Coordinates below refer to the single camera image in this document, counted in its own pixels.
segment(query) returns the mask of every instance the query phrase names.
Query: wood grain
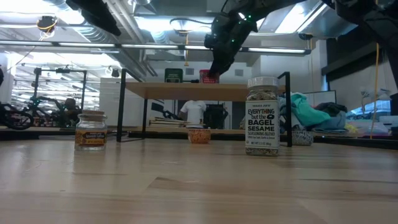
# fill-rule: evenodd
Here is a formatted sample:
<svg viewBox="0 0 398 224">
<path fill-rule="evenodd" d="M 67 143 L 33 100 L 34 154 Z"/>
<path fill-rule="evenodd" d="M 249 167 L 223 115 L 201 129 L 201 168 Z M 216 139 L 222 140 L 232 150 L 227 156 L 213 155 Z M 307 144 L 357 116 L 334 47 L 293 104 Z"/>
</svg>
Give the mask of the wood grain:
<svg viewBox="0 0 398 224">
<path fill-rule="evenodd" d="M 131 92 L 153 100 L 217 100 L 246 101 L 249 93 L 242 84 L 201 84 L 201 83 L 126 83 Z M 285 86 L 280 86 L 283 93 Z"/>
<path fill-rule="evenodd" d="M 0 223 L 397 223 L 398 153 L 146 139 L 0 142 Z"/>
</svg>

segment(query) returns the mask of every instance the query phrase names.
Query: white jar lid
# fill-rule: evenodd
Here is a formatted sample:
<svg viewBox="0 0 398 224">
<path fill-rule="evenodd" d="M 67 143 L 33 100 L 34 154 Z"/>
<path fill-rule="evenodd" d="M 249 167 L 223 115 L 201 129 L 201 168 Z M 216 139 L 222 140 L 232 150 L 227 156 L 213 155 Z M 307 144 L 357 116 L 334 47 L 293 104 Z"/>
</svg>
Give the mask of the white jar lid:
<svg viewBox="0 0 398 224">
<path fill-rule="evenodd" d="M 276 77 L 256 77 L 249 79 L 248 88 L 255 86 L 279 86 L 279 80 Z"/>
</svg>

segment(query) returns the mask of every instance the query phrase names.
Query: white shirt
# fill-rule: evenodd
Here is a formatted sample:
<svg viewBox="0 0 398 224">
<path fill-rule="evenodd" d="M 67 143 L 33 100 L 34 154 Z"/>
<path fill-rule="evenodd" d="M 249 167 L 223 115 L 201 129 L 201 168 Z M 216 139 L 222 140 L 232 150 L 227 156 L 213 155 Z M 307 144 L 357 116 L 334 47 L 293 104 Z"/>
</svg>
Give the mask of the white shirt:
<svg viewBox="0 0 398 224">
<path fill-rule="evenodd" d="M 196 125 L 187 125 L 187 128 L 203 128 L 200 124 L 201 121 L 203 122 L 203 113 L 206 111 L 207 105 L 202 100 L 193 101 L 190 100 L 186 102 L 182 108 L 181 112 L 188 113 L 187 121 L 196 124 Z"/>
</svg>

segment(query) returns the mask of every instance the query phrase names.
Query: teal cloth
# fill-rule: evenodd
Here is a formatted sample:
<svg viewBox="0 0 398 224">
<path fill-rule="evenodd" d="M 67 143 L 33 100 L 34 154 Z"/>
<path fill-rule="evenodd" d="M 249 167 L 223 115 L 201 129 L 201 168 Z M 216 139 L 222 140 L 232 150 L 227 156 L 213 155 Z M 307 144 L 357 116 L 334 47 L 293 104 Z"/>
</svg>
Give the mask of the teal cloth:
<svg viewBox="0 0 398 224">
<path fill-rule="evenodd" d="M 307 97 L 301 94 L 294 94 L 292 99 L 292 111 L 304 127 L 320 124 L 330 119 L 328 113 L 318 111 L 307 102 Z"/>
</svg>

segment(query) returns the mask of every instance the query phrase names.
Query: glass jar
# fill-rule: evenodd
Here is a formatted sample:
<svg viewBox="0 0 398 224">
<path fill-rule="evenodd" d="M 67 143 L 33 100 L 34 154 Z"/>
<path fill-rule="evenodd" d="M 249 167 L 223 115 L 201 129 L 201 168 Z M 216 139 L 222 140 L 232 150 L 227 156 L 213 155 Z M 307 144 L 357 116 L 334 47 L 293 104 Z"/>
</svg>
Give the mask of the glass jar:
<svg viewBox="0 0 398 224">
<path fill-rule="evenodd" d="M 83 110 L 76 125 L 75 150 L 100 151 L 106 147 L 108 127 L 103 111 Z"/>
<path fill-rule="evenodd" d="M 278 79 L 257 77 L 248 82 L 246 98 L 246 154 L 278 156 L 279 102 Z"/>
</svg>

